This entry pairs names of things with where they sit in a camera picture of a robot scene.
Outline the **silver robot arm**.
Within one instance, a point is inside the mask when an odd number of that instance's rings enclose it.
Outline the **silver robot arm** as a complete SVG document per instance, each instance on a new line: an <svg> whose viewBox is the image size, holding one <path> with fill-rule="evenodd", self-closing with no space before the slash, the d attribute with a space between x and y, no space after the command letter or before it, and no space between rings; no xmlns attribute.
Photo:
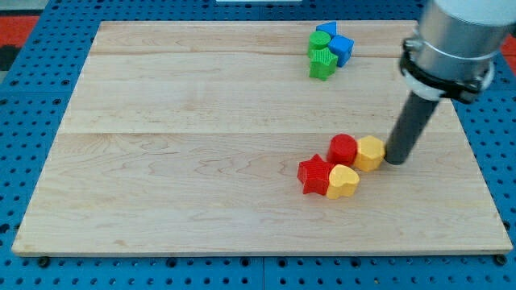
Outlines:
<svg viewBox="0 0 516 290"><path fill-rule="evenodd" d="M515 0L432 0L403 40L400 70L427 101L470 104L494 79L493 59L515 32Z"/></svg>

